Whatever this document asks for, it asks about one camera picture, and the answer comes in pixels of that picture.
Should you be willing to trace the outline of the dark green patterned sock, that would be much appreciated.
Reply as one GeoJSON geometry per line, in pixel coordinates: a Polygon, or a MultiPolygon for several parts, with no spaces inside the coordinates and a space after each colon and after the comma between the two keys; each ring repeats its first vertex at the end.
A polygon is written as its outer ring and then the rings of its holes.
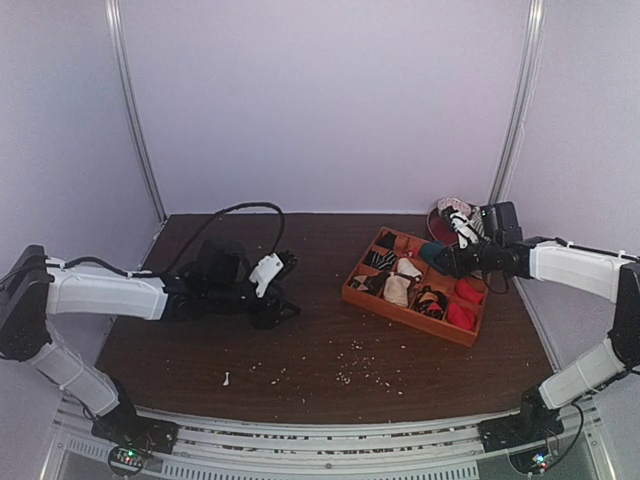
{"type": "Polygon", "coordinates": [[[433,263],[444,249],[445,245],[439,241],[425,242],[418,250],[418,257],[426,263],[433,263]]]}

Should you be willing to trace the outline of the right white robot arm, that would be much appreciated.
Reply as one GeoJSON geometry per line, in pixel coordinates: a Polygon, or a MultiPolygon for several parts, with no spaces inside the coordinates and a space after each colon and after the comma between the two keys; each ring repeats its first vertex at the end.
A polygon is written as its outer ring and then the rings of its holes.
{"type": "Polygon", "coordinates": [[[432,242],[420,257],[442,275],[462,278],[474,272],[500,272],[505,278],[548,281],[609,300],[615,307],[606,338],[549,377],[524,399],[525,410],[513,419],[519,440],[535,440],[557,411],[586,393],[636,372],[639,366],[639,260],[622,251],[576,245],[559,237],[524,238],[512,202],[479,209],[477,229],[460,211],[448,207],[446,223],[457,241],[432,242]]]}

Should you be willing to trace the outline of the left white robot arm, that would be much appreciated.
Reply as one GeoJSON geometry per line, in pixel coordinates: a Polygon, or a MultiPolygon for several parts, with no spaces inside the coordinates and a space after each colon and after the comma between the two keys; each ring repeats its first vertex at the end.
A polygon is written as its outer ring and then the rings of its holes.
{"type": "Polygon", "coordinates": [[[279,281],[298,260],[272,252],[251,264],[241,244],[208,240],[175,273],[124,271],[95,257],[62,261],[28,246],[1,280],[1,357],[32,365],[81,402],[89,418],[123,444],[144,433],[124,388],[64,345],[49,318],[59,314],[184,322],[208,315],[245,315],[268,330],[300,313],[279,281]]]}

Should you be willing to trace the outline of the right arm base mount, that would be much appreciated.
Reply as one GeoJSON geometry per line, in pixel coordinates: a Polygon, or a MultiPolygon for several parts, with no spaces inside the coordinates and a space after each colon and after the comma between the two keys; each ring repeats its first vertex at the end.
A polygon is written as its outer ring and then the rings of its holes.
{"type": "Polygon", "coordinates": [[[506,451],[520,474],[543,474],[559,449],[564,425],[557,414],[534,421],[521,413],[482,421],[478,433],[485,453],[506,451]]]}

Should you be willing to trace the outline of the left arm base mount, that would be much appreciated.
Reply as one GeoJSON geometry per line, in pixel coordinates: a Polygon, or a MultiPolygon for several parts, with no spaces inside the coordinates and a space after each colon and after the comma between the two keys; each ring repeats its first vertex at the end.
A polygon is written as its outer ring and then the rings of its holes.
{"type": "Polygon", "coordinates": [[[107,454],[107,466],[117,477],[140,474],[155,454],[171,454],[179,426],[170,421],[136,416],[132,421],[97,417],[91,434],[114,444],[107,454]]]}

